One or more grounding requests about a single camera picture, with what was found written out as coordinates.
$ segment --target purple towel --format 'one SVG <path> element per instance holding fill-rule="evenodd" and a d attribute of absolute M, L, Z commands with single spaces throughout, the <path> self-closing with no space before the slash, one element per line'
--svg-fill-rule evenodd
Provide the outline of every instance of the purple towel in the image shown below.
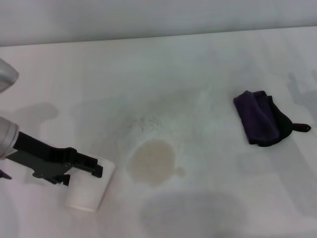
<path fill-rule="evenodd" d="M 275 141 L 280 137 L 265 91 L 245 91 L 233 99 L 250 144 Z"/>

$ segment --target spill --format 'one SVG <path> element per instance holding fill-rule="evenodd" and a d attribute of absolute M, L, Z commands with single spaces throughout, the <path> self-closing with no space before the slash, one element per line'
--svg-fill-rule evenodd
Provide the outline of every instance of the spill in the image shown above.
<path fill-rule="evenodd" d="M 175 168 L 173 148 L 161 139 L 152 139 L 142 144 L 131 158 L 128 172 L 134 180 L 150 186 L 158 186 L 173 175 L 185 175 L 183 168 Z"/>

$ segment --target brown stain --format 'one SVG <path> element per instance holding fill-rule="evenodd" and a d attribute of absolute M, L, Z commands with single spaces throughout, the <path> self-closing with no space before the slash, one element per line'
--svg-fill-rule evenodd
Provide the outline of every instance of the brown stain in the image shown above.
<path fill-rule="evenodd" d="M 174 174 L 185 175 L 183 168 L 174 167 L 173 148 L 164 140 L 152 139 L 136 150 L 128 164 L 128 172 L 136 181 L 158 186 Z"/>

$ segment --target white wall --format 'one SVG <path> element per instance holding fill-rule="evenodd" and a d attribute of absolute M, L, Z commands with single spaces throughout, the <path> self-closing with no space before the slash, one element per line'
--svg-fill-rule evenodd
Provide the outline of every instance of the white wall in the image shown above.
<path fill-rule="evenodd" d="M 317 0 L 1 0 L 0 46 L 317 25 Z"/>

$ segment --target wet spot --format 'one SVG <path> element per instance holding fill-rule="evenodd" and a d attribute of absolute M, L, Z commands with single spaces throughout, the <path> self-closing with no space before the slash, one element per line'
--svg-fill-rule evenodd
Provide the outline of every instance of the wet spot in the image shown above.
<path fill-rule="evenodd" d="M 128 171 L 134 180 L 158 186 L 174 174 L 185 175 L 183 168 L 174 167 L 173 148 L 164 140 L 152 139 L 136 150 L 128 164 Z"/>

